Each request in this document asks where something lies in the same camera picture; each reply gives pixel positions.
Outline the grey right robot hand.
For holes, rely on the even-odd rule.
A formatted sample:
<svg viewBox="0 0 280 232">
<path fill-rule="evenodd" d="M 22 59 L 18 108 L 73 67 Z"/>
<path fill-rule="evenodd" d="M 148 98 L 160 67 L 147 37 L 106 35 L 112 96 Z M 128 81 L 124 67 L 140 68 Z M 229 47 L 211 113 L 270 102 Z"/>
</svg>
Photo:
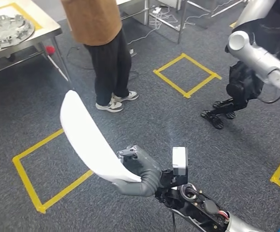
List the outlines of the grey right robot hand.
<svg viewBox="0 0 280 232">
<path fill-rule="evenodd" d="M 115 180 L 112 185 L 118 192 L 128 196 L 149 197 L 154 195 L 160 185 L 161 168 L 141 147 L 130 145 L 118 154 L 125 168 L 141 178 L 137 183 Z"/>
</svg>

